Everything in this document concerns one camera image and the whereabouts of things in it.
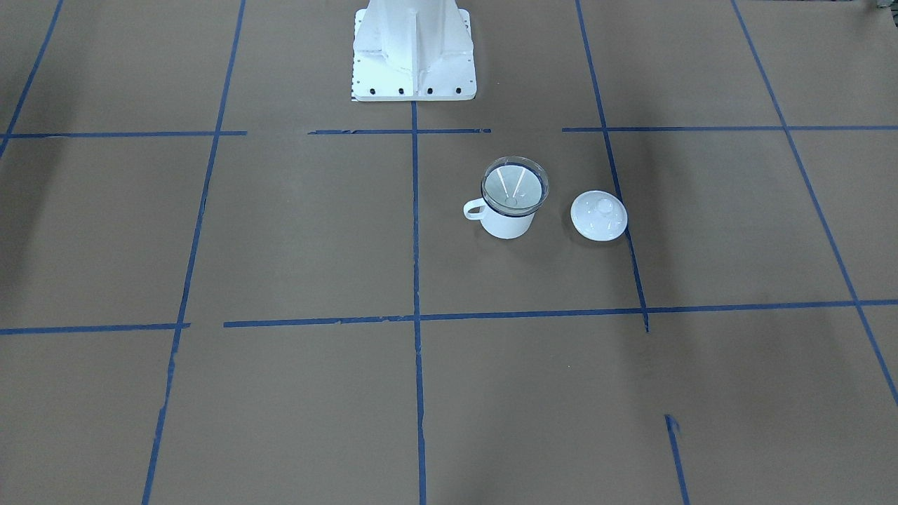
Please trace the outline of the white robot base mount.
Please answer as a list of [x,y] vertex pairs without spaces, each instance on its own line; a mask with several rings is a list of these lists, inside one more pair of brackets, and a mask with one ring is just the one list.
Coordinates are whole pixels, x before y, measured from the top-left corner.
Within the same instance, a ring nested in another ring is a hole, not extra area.
[[449,102],[477,92],[471,16],[455,1],[370,1],[355,12],[352,100]]

